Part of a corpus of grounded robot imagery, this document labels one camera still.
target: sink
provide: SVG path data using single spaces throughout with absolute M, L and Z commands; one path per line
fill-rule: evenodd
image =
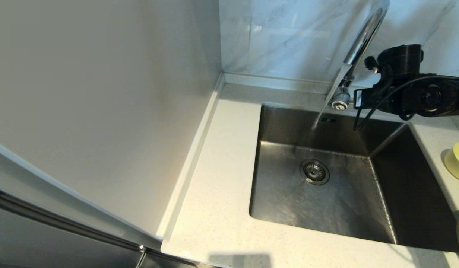
M 253 218 L 459 252 L 456 221 L 406 124 L 263 105 Z

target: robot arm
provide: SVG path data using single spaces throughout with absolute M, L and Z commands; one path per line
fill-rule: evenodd
M 397 114 L 403 120 L 413 115 L 447 117 L 459 115 L 459 77 L 419 73 L 423 60 L 420 45 L 402 45 L 384 50 L 377 60 L 368 57 L 365 66 L 381 78 L 373 88 L 354 91 L 354 107 Z M 363 127 L 364 121 L 354 129 Z

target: water stream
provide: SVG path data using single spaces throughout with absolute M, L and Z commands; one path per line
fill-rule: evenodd
M 325 107 L 327 107 L 327 104 L 330 102 L 330 99 L 332 99 L 332 96 L 334 95 L 335 90 L 339 86 L 339 83 L 342 81 L 342 79 L 344 78 L 344 75 L 349 71 L 349 69 L 351 67 L 352 66 L 350 64 L 347 64 L 347 63 L 343 63 L 342 64 L 341 69 L 340 69 L 337 77 L 335 78 L 334 82 L 332 83 L 332 88 L 330 89 L 329 93 L 327 94 L 327 97 L 325 98 L 324 105 L 322 106 L 322 109 L 320 109 L 320 112 L 317 115 L 316 120 L 314 120 L 314 124 L 311 127 L 312 130 L 316 129 L 317 124 L 319 122 L 319 119 L 322 116 L 322 114 L 324 113 Z

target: faucet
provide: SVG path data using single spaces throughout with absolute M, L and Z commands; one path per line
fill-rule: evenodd
M 344 60 L 344 63 L 350 65 L 350 68 L 340 81 L 334 97 L 332 97 L 332 108 L 337 110 L 345 110 L 349 107 L 348 104 L 351 97 L 347 88 L 349 87 L 352 80 L 354 80 L 354 70 L 361 61 L 362 56 L 364 56 L 364 53 L 367 50 L 367 47 L 374 38 L 380 24 L 383 21 L 383 18 L 387 13 L 389 5 L 390 0 L 379 0 L 377 5 L 372 8 L 369 16 L 365 20 L 362 29 L 360 29 L 359 34 L 357 35 L 357 38 L 355 38 L 355 41 Z

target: yellow dish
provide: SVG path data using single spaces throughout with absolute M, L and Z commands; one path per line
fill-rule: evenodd
M 455 144 L 448 154 L 446 154 L 444 165 L 452 175 L 459 179 L 459 143 Z

